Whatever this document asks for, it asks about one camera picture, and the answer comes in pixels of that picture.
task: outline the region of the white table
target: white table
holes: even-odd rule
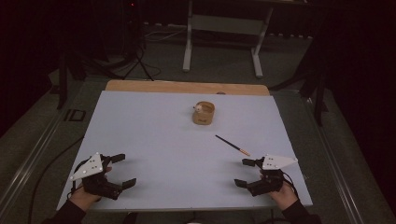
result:
[[[211,125],[192,122],[192,107],[199,101],[216,106]],[[295,157],[272,96],[103,91],[70,175],[95,152],[105,156],[126,154],[125,161],[113,164],[108,180],[120,184],[137,178],[136,185],[125,190],[116,201],[102,199],[92,208],[95,210],[275,206],[269,196],[252,197],[246,189],[234,184],[235,178],[249,183],[258,180],[259,169],[242,165],[241,160],[247,156],[220,141],[215,134],[247,150],[251,159],[260,159],[267,153]],[[293,179],[303,205],[311,205],[298,163],[282,170]],[[68,181],[58,208],[70,189]]]

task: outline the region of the white metal stand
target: white metal stand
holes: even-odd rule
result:
[[[192,51],[191,33],[192,29],[194,29],[244,35],[257,35],[259,37],[259,41],[256,47],[251,50],[251,56],[253,59],[256,77],[263,77],[259,52],[262,47],[262,41],[264,40],[265,32],[267,31],[273,10],[274,9],[272,7],[268,9],[265,21],[196,15],[192,13],[192,0],[190,0],[189,17],[187,21],[187,44],[186,51],[184,53],[183,71],[190,71]]]

